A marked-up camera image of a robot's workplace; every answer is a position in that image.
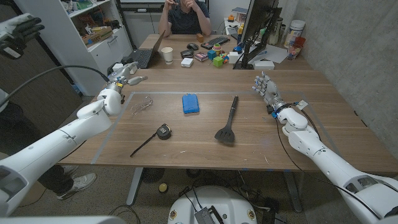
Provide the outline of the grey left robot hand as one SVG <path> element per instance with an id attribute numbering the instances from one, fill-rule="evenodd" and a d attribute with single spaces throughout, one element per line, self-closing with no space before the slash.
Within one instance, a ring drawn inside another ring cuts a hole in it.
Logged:
<path id="1" fill-rule="evenodd" d="M 108 74 L 109 81 L 107 82 L 106 89 L 114 90 L 121 93 L 124 85 L 134 86 L 148 79 L 147 76 L 139 76 L 130 78 L 131 71 L 136 72 L 138 62 L 127 63 L 115 72 Z"/>

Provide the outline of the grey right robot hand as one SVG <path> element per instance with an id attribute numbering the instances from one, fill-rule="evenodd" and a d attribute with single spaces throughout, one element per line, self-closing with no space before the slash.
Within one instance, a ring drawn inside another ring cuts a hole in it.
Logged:
<path id="1" fill-rule="evenodd" d="M 269 114 L 277 114 L 286 107 L 287 103 L 282 99 L 277 85 L 268 75 L 262 72 L 261 76 L 256 76 L 254 83 L 252 89 L 263 97 Z"/>

